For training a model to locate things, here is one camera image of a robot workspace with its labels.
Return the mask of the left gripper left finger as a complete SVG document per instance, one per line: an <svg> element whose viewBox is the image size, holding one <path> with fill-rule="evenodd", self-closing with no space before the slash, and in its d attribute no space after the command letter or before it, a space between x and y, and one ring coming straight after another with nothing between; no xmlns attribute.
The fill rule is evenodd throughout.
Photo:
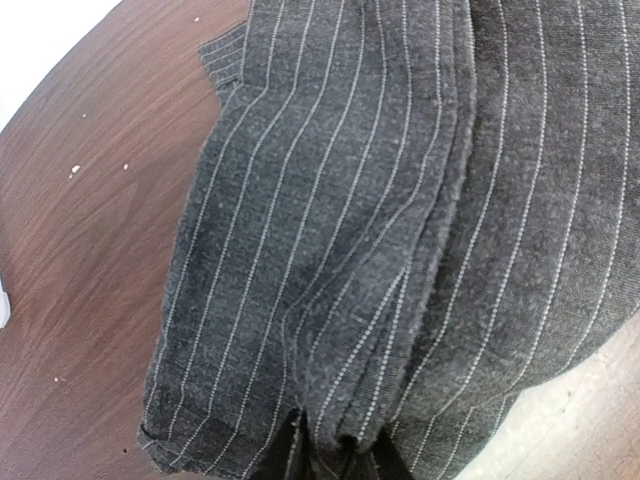
<svg viewBox="0 0 640 480"><path fill-rule="evenodd" d="M316 479L314 452L309 436L306 413L301 409L289 412L282 424L282 447L284 467L281 478L284 480Z"/></svg>

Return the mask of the dark pinstriped long sleeve shirt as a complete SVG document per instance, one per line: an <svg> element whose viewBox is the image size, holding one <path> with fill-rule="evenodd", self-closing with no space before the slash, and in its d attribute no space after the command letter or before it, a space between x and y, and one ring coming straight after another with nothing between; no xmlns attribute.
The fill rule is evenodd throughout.
<svg viewBox="0 0 640 480"><path fill-rule="evenodd" d="M635 1L253 1L180 222L139 442L164 474L451 479L639 308Z"/></svg>

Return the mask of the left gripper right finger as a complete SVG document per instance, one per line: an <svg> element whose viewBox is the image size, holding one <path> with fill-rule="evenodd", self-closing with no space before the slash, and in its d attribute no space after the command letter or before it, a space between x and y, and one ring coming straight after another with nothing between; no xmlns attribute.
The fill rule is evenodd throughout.
<svg viewBox="0 0 640 480"><path fill-rule="evenodd" d="M376 441L364 454L362 478L369 480L413 480L389 433L381 430Z"/></svg>

